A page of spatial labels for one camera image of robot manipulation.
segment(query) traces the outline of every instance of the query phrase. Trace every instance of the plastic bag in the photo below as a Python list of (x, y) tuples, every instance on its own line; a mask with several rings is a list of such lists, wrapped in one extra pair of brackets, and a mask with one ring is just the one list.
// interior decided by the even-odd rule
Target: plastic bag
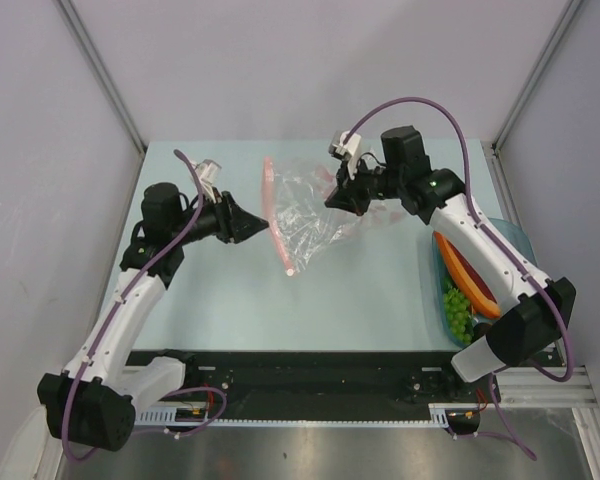
[(406, 216), (399, 202), (373, 201), (358, 217), (327, 208), (324, 201), (336, 187), (337, 162), (327, 166), (317, 160), (275, 162), (264, 159), (262, 211), (287, 275), (304, 270), (317, 253), (365, 230), (391, 225)]

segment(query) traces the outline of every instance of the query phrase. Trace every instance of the table surface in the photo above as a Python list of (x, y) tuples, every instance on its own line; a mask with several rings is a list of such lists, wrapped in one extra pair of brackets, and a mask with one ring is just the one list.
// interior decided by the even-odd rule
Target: table surface
[[(380, 152), (379, 142), (370, 142)], [(144, 189), (172, 182), (194, 195), (186, 167), (173, 155), (211, 158), (222, 172), (219, 190), (262, 215), (263, 159), (316, 159), (331, 172), (328, 140), (252, 142), (152, 142), (131, 203), (107, 294), (133, 225), (141, 219)], [(478, 140), (468, 142), (473, 194), (490, 217), (501, 218)], [(462, 176), (457, 140), (425, 140), (435, 168)], [(432, 231), (407, 217), (331, 246), (307, 269), (287, 277), (272, 238), (260, 233), (239, 245), (206, 238), (185, 247), (185, 260), (144, 325), (134, 349), (157, 350), (457, 350), (443, 330), (436, 297)]]

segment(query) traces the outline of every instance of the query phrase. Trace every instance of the gray floor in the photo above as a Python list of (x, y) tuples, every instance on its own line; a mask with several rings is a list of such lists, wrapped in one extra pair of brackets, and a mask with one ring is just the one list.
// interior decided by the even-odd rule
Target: gray floor
[[(592, 478), (571, 411), (508, 412), (538, 455), (532, 462), (493, 439), (454, 442), (441, 430), (390, 428), (212, 428), (174, 441), (132, 437), (116, 454), (64, 465), (59, 478), (144, 479), (543, 479)], [(482, 430), (502, 431), (488, 412)]]

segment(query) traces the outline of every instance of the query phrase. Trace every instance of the white table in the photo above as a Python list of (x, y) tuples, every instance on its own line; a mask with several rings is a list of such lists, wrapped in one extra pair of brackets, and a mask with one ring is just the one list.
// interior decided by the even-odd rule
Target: white table
[[(372, 142), (381, 152), (379, 141)], [(119, 272), (133, 225), (141, 219), (144, 189), (172, 182), (191, 198), (186, 167), (173, 155), (211, 158), (222, 173), (219, 190), (257, 215), (262, 163), (299, 158), (338, 162), (328, 140), (285, 142), (153, 142), (142, 167), (108, 294)], [(455, 139), (425, 141), (436, 168), (462, 177)], [(480, 142), (469, 141), (473, 194), (490, 217), (501, 211)], [(457, 350), (446, 337), (435, 299), (431, 229), (418, 218), (371, 230), (327, 249), (306, 271), (287, 277), (266, 232), (239, 245), (207, 238), (185, 247), (185, 260), (164, 298), (150, 314), (134, 349), (159, 350)]]

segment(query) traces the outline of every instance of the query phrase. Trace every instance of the white wall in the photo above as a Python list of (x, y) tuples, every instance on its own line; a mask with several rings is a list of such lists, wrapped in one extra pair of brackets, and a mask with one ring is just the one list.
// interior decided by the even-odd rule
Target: white wall
[(570, 331), (600, 402), (600, 0), (585, 7), (503, 163), (538, 260), (578, 290)]
[(139, 165), (53, 2), (0, 1), (0, 460), (93, 321)]
[[(492, 140), (566, 0), (74, 0), (145, 139), (331, 137), (433, 98)], [(450, 127), (425, 107), (365, 130)]]

